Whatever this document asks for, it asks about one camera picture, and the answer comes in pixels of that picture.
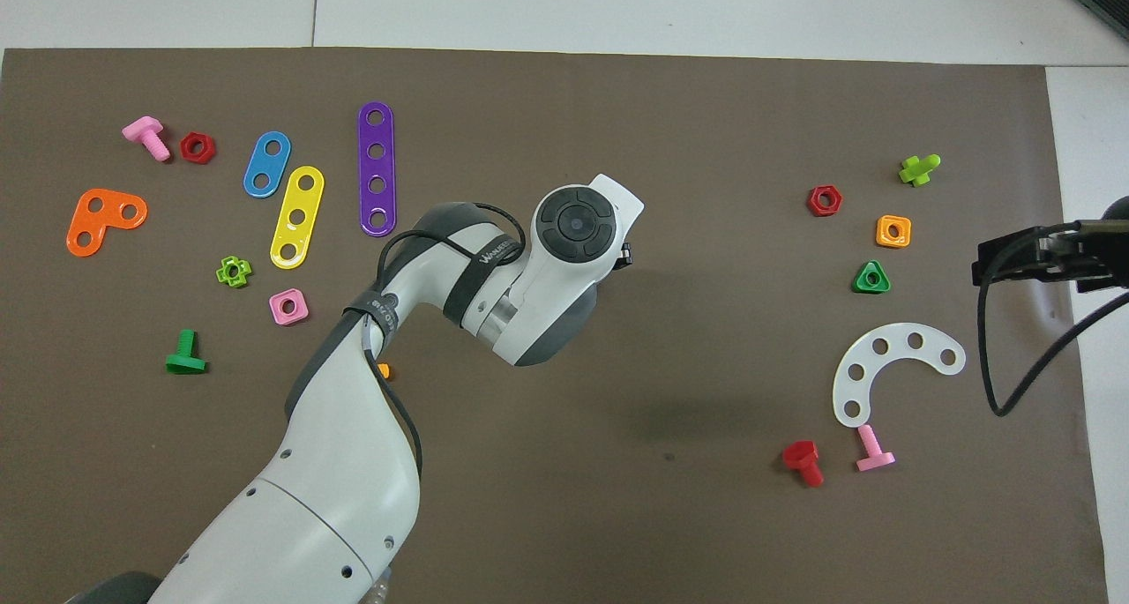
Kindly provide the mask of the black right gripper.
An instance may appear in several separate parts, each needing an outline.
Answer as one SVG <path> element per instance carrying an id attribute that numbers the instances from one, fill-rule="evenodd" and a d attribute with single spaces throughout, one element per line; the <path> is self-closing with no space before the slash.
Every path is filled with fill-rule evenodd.
<path id="1" fill-rule="evenodd" d="M 1048 226 L 1039 242 L 1036 230 L 1019 230 L 975 246 L 971 282 L 980 287 L 988 269 L 990 283 L 1021 280 L 1042 272 L 1041 281 L 1076 281 L 1076 292 L 1128 289 L 1128 196 L 1109 205 L 1099 220 L 1083 220 L 1078 233 L 1067 225 Z M 1080 275 L 1080 250 L 1095 259 L 1093 275 Z"/>

